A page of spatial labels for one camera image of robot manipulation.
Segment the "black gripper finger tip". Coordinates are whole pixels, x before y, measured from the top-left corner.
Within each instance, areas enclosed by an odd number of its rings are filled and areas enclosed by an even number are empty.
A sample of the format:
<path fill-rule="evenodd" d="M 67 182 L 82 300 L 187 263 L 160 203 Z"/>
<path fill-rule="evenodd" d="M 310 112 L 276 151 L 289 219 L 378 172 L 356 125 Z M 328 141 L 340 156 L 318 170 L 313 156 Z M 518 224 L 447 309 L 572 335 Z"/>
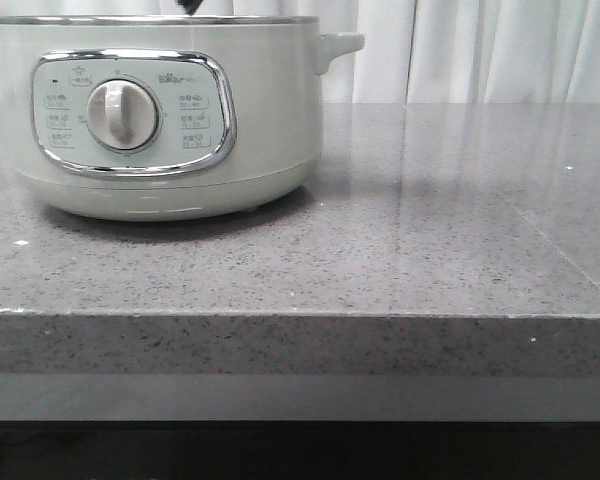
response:
<path fill-rule="evenodd" d="M 195 15 L 203 3 L 203 0 L 177 0 L 176 4 L 186 15 Z"/>

